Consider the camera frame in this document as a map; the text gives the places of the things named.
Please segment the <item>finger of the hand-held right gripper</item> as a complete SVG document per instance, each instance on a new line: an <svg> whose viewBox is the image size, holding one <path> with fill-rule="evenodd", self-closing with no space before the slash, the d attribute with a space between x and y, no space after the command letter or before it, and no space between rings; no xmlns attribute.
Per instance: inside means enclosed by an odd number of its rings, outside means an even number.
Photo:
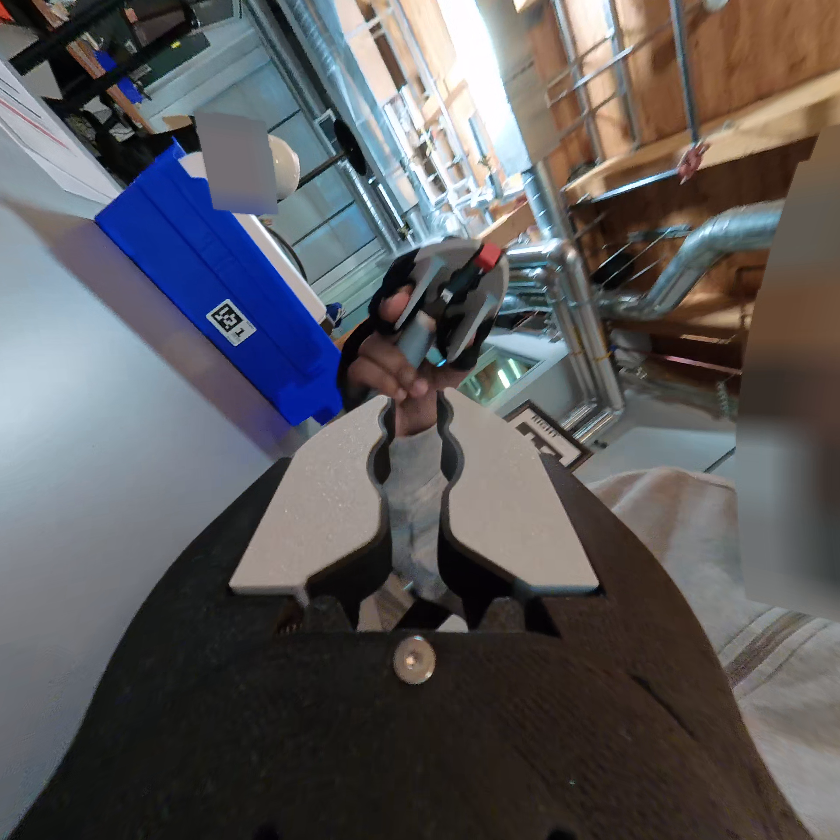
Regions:
<svg viewBox="0 0 840 840"><path fill-rule="evenodd" d="M480 350L508 293L509 275L509 262L501 259L472 280L470 288L456 298L453 303L454 352Z"/></svg>
<svg viewBox="0 0 840 840"><path fill-rule="evenodd" d="M395 333L403 332L419 314L438 324L444 316L446 303L442 294L455 268L455 243L434 243L421 248L415 258L410 276L413 291L406 308L394 323Z"/></svg>

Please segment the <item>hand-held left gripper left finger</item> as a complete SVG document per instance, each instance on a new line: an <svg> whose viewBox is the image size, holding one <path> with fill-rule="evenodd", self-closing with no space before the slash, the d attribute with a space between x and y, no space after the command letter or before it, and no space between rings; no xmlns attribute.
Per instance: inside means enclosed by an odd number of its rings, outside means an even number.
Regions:
<svg viewBox="0 0 840 840"><path fill-rule="evenodd" d="M372 397L289 461L228 586L237 595L331 596L359 608L392 572L384 483L392 400Z"/></svg>

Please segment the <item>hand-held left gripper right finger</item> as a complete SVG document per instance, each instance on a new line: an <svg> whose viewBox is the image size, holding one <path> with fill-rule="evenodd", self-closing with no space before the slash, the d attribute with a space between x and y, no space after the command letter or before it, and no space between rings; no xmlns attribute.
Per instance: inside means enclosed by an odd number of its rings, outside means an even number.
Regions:
<svg viewBox="0 0 840 840"><path fill-rule="evenodd" d="M516 593L588 595L599 580L543 463L523 433L457 390L438 397L447 480L439 535Z"/></svg>

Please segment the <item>white desk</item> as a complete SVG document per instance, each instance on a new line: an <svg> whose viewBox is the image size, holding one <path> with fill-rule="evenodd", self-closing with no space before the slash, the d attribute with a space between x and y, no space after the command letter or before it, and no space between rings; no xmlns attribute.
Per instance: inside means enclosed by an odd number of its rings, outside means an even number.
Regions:
<svg viewBox="0 0 840 840"><path fill-rule="evenodd" d="M2 838L182 551L291 426L95 222L2 199Z"/></svg>

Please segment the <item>person's right hand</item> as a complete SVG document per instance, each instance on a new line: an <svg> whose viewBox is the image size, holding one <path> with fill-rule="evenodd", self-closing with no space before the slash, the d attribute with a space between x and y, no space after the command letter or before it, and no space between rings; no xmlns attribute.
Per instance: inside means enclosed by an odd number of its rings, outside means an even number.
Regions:
<svg viewBox="0 0 840 840"><path fill-rule="evenodd" d="M410 437L427 431L437 421L437 392L441 370L428 361L420 367L409 363L396 345L366 323L354 330L343 348L348 351L341 379L342 394L349 402L367 395L384 395L395 406L395 434Z"/></svg>

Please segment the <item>black framed sign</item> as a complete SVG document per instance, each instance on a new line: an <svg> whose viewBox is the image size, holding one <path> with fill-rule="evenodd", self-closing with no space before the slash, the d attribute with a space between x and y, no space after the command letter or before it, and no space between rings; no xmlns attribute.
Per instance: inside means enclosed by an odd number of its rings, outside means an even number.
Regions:
<svg viewBox="0 0 840 840"><path fill-rule="evenodd" d="M592 451L527 400L503 416L539 451L563 467L575 470L592 457Z"/></svg>

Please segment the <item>white hard hat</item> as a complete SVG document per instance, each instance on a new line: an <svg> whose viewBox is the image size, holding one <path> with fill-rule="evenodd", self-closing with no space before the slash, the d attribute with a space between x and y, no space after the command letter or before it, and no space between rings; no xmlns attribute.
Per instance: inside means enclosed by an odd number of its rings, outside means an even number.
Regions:
<svg viewBox="0 0 840 840"><path fill-rule="evenodd" d="M301 165L298 154L282 138L270 133L268 142L276 181L276 199L281 202L298 189Z"/></svg>

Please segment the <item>blue storage bin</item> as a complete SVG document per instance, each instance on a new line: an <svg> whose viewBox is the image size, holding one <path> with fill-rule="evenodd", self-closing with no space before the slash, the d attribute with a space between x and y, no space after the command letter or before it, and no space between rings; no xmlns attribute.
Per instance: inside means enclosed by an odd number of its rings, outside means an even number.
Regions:
<svg viewBox="0 0 840 840"><path fill-rule="evenodd" d="M257 216L216 210L175 140L95 218L291 426L342 410L328 308Z"/></svg>

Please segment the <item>red pipe fitting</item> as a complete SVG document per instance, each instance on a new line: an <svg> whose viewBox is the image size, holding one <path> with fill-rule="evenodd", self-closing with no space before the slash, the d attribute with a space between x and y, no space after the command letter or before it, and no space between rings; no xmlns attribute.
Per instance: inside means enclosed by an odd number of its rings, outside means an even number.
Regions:
<svg viewBox="0 0 840 840"><path fill-rule="evenodd" d="M676 167L676 176L681 185L686 184L699 171L704 155L709 148L708 142L699 140L682 154Z"/></svg>

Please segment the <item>person's grey striped sweatshirt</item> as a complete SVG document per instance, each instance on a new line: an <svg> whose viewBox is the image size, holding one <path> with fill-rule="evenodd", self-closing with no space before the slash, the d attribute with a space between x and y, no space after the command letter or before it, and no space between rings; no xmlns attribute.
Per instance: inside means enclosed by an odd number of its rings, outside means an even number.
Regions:
<svg viewBox="0 0 840 840"><path fill-rule="evenodd" d="M752 740L808 833L839 838L838 623L746 596L732 482L657 467L586 486L688 601Z"/></svg>

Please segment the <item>white printed sheet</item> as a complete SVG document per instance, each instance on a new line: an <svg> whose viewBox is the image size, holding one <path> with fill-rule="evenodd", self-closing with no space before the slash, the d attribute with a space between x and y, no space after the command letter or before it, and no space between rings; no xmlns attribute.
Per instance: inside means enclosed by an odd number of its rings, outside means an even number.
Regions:
<svg viewBox="0 0 840 840"><path fill-rule="evenodd" d="M1 125L24 152L64 191L108 205L121 188L80 145L65 124L1 61Z"/></svg>

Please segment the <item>black storage rack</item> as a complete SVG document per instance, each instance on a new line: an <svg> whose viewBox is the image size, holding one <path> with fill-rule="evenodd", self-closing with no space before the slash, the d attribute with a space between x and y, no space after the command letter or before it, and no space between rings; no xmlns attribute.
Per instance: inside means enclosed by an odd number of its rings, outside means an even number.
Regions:
<svg viewBox="0 0 840 840"><path fill-rule="evenodd" d="M138 129L154 133L127 97L115 91L121 80L129 80L141 67L196 32L201 24L195 10L196 2L91 2L74 12L66 22L53 27L11 59L13 68L23 77L51 58L68 54L87 72L85 80L70 88L68 97L49 99L54 114L67 120L79 115L91 100L107 93L121 112ZM129 29L136 51L121 61L105 67L95 56L95 49L82 44L102 23L118 15Z"/></svg>

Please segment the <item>silver vertical duct pipe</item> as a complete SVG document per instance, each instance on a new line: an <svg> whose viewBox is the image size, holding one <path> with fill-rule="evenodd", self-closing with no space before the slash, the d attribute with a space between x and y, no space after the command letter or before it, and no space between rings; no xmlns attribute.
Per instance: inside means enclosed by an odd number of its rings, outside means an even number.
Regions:
<svg viewBox="0 0 840 840"><path fill-rule="evenodd" d="M549 298L581 387L582 404L564 426L592 444L623 417L625 399L595 307L589 270L546 161L521 174L539 241L520 247L519 267L543 268Z"/></svg>

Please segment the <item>silver bent duct pipe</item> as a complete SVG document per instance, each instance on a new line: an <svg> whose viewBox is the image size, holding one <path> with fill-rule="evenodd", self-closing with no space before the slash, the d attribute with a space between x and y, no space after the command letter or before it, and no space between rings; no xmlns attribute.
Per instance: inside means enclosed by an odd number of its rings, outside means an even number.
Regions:
<svg viewBox="0 0 840 840"><path fill-rule="evenodd" d="M692 231L644 294L601 295L597 307L606 320L651 322L663 319L686 299L698 281L731 255L771 248L784 199L736 206Z"/></svg>

